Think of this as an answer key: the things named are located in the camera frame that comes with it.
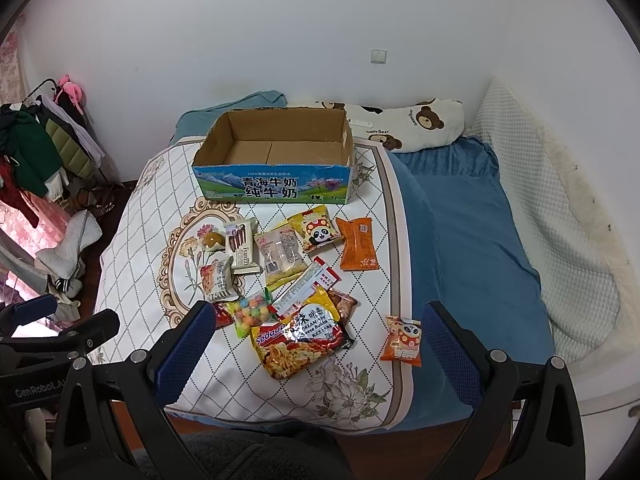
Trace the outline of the white waffle cracker packet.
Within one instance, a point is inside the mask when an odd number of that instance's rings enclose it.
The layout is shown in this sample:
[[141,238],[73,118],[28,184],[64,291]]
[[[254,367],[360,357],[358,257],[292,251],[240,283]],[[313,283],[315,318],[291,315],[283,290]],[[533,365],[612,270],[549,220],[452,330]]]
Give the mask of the white waffle cracker packet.
[[229,302],[239,298],[231,272],[232,257],[224,256],[200,269],[204,299],[211,304]]

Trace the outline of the colourful candy bag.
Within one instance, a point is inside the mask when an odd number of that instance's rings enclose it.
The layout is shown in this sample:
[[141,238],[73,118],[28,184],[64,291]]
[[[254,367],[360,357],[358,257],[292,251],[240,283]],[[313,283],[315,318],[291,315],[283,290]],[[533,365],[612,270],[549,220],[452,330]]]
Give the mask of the colourful candy bag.
[[224,307],[233,318],[235,333],[239,338],[246,337],[253,327],[275,323],[279,319],[268,288],[258,290],[252,296],[227,302]]

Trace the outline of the instant noodle packet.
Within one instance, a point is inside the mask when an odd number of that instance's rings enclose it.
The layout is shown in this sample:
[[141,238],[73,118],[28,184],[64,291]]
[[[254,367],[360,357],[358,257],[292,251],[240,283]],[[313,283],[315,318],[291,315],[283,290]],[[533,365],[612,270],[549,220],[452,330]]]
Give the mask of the instant noodle packet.
[[310,364],[352,345],[352,337],[328,292],[318,287],[287,318],[250,330],[262,367],[285,380]]

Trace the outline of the chocolate stick biscuit pack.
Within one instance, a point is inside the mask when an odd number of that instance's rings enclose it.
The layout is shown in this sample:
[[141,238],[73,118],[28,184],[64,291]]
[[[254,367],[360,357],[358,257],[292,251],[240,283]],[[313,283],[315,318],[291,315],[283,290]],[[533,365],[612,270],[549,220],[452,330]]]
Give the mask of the chocolate stick biscuit pack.
[[233,274],[257,274],[262,272],[254,255],[255,218],[246,218],[228,222],[224,226],[226,254],[232,259]]

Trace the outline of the orange panda snack packet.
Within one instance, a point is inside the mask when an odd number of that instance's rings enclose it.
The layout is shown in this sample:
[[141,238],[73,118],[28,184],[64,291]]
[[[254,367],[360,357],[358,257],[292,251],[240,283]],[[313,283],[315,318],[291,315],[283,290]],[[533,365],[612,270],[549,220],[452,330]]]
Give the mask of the orange panda snack packet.
[[399,361],[420,367],[422,324],[410,318],[386,316],[387,336],[380,355],[381,361]]

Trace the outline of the clear cake packet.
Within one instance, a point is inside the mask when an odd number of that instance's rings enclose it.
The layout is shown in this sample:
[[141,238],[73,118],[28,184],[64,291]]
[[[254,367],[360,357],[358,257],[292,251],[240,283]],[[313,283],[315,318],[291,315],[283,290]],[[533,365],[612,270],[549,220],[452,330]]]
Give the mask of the clear cake packet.
[[254,241],[264,258],[266,287],[270,292],[296,280],[306,271],[297,235],[289,224],[257,233]]

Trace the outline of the red white long packet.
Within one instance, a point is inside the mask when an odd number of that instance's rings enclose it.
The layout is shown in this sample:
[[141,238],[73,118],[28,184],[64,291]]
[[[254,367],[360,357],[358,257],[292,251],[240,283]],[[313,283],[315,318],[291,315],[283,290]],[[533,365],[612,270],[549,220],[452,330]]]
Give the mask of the red white long packet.
[[302,275],[273,301],[279,318],[290,316],[318,287],[330,289],[340,276],[320,257],[314,258]]

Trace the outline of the yellow panda snack bag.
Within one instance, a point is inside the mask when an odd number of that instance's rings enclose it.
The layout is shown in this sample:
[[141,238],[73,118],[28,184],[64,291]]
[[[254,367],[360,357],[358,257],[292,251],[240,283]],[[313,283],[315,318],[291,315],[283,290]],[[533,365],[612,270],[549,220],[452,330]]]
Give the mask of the yellow panda snack bag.
[[341,239],[341,233],[334,226],[326,205],[293,214],[288,217],[288,224],[297,235],[305,254]]

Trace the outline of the brown small snack packet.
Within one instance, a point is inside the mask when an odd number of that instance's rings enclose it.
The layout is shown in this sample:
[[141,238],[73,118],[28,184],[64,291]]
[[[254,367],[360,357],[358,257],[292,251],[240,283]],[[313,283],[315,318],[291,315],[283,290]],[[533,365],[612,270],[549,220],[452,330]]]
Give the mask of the brown small snack packet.
[[337,312],[340,314],[341,319],[344,322],[348,322],[352,316],[352,311],[358,306],[358,300],[349,294],[335,289],[330,289],[328,295],[336,307]]

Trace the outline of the white cloth pile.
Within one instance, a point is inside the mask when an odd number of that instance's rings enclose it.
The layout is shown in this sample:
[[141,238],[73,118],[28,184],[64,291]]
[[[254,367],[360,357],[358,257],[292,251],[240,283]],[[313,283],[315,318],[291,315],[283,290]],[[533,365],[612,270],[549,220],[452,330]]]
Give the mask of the white cloth pile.
[[35,267],[49,275],[58,292],[75,298],[81,290],[80,278],[86,268],[80,255],[101,236],[96,217],[88,210],[79,211],[70,218],[58,246],[36,253]]

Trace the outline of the yellow egg yolk pastry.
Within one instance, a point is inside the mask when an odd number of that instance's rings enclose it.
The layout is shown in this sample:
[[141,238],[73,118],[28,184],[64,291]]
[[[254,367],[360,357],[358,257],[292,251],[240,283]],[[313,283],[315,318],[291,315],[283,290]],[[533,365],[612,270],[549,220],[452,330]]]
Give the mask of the yellow egg yolk pastry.
[[207,231],[201,236],[203,246],[211,252],[224,250],[224,237],[216,231]]

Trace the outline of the white textured blanket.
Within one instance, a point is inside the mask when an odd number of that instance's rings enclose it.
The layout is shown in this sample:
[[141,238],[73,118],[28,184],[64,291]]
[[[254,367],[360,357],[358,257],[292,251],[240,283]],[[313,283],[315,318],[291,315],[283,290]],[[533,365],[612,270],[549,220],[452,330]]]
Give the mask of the white textured blanket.
[[491,81],[470,133],[497,155],[556,352],[578,373],[631,356],[639,348],[639,282],[582,164],[500,79]]

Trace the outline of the cardboard milk box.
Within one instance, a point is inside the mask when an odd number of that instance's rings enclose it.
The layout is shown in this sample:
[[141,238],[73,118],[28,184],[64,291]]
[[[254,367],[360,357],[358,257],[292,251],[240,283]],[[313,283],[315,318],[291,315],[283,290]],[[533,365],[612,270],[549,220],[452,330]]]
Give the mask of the cardboard milk box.
[[355,149],[340,108],[232,110],[194,155],[203,195],[215,202],[348,202]]

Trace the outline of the bear print pillow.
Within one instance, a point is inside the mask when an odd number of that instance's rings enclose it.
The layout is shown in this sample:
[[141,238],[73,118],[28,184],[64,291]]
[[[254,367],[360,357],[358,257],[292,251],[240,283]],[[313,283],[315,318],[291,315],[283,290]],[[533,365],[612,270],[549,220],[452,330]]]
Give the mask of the bear print pillow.
[[463,105],[432,99],[408,107],[378,108],[317,101],[314,106],[344,110],[352,135],[382,144],[387,151],[413,153],[454,143],[464,133]]

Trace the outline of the white wall switch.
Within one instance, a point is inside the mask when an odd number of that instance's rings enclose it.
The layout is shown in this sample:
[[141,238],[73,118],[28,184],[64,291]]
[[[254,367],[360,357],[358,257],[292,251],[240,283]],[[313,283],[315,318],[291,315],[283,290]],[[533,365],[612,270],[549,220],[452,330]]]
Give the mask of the white wall switch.
[[370,62],[376,65],[385,64],[387,61],[387,51],[383,49],[372,49]]

